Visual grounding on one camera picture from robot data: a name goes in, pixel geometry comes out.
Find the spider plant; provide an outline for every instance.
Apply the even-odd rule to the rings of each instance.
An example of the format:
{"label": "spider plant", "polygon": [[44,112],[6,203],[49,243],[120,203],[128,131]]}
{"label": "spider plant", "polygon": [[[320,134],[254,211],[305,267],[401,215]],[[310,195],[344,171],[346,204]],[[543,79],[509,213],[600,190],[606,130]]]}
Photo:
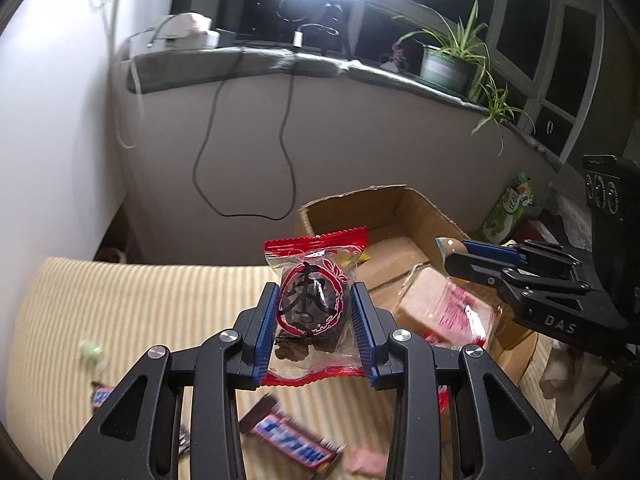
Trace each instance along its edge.
{"label": "spider plant", "polygon": [[481,84],[480,88],[484,91],[484,94],[487,98],[487,109],[489,110],[489,114],[487,117],[483,117],[478,121],[476,127],[471,130],[471,135],[476,133],[480,128],[482,128],[485,124],[490,121],[493,121],[498,125],[498,131],[500,133],[500,140],[502,142],[500,147],[500,153],[504,150],[504,136],[502,134],[502,129],[500,126],[507,123],[509,120],[515,120],[515,114],[524,114],[529,118],[531,124],[533,124],[533,133],[536,133],[536,125],[531,119],[531,116],[527,114],[522,108],[516,108],[515,106],[510,106],[507,104],[507,99],[509,97],[509,86],[505,85],[505,88],[498,88],[495,84],[494,78],[490,73],[486,73],[487,83]]}
{"label": "spider plant", "polygon": [[435,54],[444,54],[444,56],[463,59],[482,67],[481,74],[486,72],[489,69],[489,51],[482,41],[476,39],[478,33],[486,27],[486,23],[476,25],[476,21],[478,20],[478,0],[474,1],[466,25],[463,25],[462,19],[459,18],[455,31],[437,10],[434,10],[434,12],[447,27],[446,34],[422,28],[421,30],[414,30],[401,36],[396,43],[400,45],[403,41],[417,34],[428,34],[440,44]]}

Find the packaged bread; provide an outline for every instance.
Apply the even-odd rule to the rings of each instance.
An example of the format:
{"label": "packaged bread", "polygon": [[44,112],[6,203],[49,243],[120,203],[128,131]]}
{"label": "packaged bread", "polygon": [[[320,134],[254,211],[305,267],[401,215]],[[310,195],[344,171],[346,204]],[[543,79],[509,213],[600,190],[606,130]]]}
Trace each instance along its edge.
{"label": "packaged bread", "polygon": [[497,320],[491,306],[431,266],[419,267],[407,279],[394,318],[398,326],[448,348],[484,346]]}

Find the chocolate bar wrapper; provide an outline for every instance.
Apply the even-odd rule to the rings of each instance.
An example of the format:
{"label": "chocolate bar wrapper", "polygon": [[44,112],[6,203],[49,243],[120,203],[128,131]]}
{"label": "chocolate bar wrapper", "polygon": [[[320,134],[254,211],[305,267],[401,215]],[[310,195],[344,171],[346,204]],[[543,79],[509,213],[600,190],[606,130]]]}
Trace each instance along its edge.
{"label": "chocolate bar wrapper", "polygon": [[315,436],[291,420],[278,400],[265,395],[239,423],[242,434],[254,436],[311,471],[314,480],[327,478],[342,458],[344,446]]}
{"label": "chocolate bar wrapper", "polygon": [[96,381],[93,381],[91,386],[94,389],[94,392],[91,394],[91,409],[92,412],[95,413],[104,401],[107,400],[107,397],[109,397],[109,394],[113,391],[113,387],[105,386]]}

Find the beige striped fabric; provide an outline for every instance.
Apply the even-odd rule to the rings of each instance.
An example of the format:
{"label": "beige striped fabric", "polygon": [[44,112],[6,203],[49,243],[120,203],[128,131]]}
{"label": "beige striped fabric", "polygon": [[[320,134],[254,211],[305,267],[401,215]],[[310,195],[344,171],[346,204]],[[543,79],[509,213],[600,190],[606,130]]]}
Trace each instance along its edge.
{"label": "beige striped fabric", "polygon": [[[200,345],[232,326],[238,312],[255,305],[264,283],[276,279],[269,267],[47,260],[25,297],[15,327],[6,401],[12,439],[43,479],[50,479],[91,417],[91,380],[115,385],[155,344],[172,350]],[[80,362],[79,344],[85,339],[94,340],[106,352],[108,362],[99,376]],[[543,367],[538,363],[544,358],[539,352],[523,380],[535,407],[538,371],[542,373]],[[335,378],[301,388],[260,388],[238,392],[239,416],[266,392],[273,392],[287,413],[324,438],[388,452],[393,392],[376,392],[363,378]],[[186,391],[182,421],[187,426],[190,416],[191,392]],[[551,420],[552,415],[545,412],[545,417]],[[260,442],[243,439],[242,449],[249,480],[308,478]],[[180,462],[181,480],[189,478],[188,466],[188,460]],[[450,478],[450,468],[450,447],[445,444],[443,478]],[[332,474],[334,480],[353,478],[359,477],[339,469]]]}

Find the metal screw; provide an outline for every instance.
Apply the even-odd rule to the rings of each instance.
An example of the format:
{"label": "metal screw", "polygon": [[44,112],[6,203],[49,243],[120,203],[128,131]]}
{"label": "metal screw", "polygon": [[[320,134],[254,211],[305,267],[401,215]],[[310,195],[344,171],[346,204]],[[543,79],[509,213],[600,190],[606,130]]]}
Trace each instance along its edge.
{"label": "metal screw", "polygon": [[411,332],[404,328],[398,328],[391,333],[391,337],[396,341],[409,341],[409,339],[411,339]]}
{"label": "metal screw", "polygon": [[152,346],[149,350],[146,351],[146,355],[148,355],[152,359],[159,359],[164,356],[164,354],[166,354],[166,348],[160,345]]}
{"label": "metal screw", "polygon": [[484,350],[482,350],[478,345],[468,345],[465,348],[465,354],[469,357],[473,357],[474,359],[482,357],[483,353]]}
{"label": "metal screw", "polygon": [[231,343],[238,339],[238,332],[235,330],[224,330],[220,333],[220,339],[225,343]]}

